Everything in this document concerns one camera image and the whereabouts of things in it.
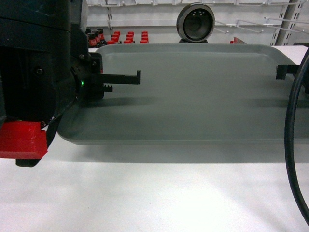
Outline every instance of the red 3d-printed part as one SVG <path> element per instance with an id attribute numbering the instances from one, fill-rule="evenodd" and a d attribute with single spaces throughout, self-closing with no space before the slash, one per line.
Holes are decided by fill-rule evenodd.
<path id="1" fill-rule="evenodd" d="M 40 159 L 47 153 L 39 122 L 6 122 L 0 129 L 0 158 Z"/>

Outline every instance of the black cable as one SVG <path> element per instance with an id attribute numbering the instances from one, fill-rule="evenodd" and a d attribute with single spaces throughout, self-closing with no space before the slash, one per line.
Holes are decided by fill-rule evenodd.
<path id="1" fill-rule="evenodd" d="M 285 127 L 284 127 L 284 149 L 285 149 L 285 163 L 286 170 L 288 173 L 290 187 L 298 205 L 298 208 L 303 215 L 306 223 L 309 226 L 309 209 L 300 191 L 295 161 L 294 161 L 294 122 L 296 115 L 296 107 L 299 92 L 301 90 L 302 84 L 305 78 L 308 78 L 309 73 L 309 49 L 307 50 L 305 57 L 303 58 L 301 65 L 297 71 L 296 77 L 294 79 L 292 89 L 290 92 L 289 102 L 286 109 L 285 117 Z"/>

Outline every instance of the gray tray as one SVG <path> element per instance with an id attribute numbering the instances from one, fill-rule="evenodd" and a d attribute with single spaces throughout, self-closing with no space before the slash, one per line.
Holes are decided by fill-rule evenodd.
<path id="1" fill-rule="evenodd" d="M 59 135 L 76 144 L 274 141 L 284 137 L 293 64 L 263 45 L 120 44 L 99 49 L 104 73 L 136 74 L 100 101 L 68 110 Z M 308 98 L 299 97 L 295 137 L 309 138 Z"/>

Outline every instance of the white surface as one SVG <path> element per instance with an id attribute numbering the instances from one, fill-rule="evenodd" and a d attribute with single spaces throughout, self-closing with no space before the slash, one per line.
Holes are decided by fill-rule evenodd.
<path id="1" fill-rule="evenodd" d="M 284 53 L 291 61 L 295 64 L 300 65 L 306 51 L 307 47 L 305 46 L 273 46 L 282 53 Z"/>
<path id="2" fill-rule="evenodd" d="M 296 145 L 309 202 L 309 145 Z M 283 144 L 80 146 L 0 159 L 0 231 L 305 231 Z"/>

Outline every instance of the screw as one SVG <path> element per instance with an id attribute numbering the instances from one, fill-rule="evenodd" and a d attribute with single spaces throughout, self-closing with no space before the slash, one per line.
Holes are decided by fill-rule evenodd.
<path id="1" fill-rule="evenodd" d="M 37 75 L 43 75 L 43 69 L 37 69 L 36 73 Z"/>

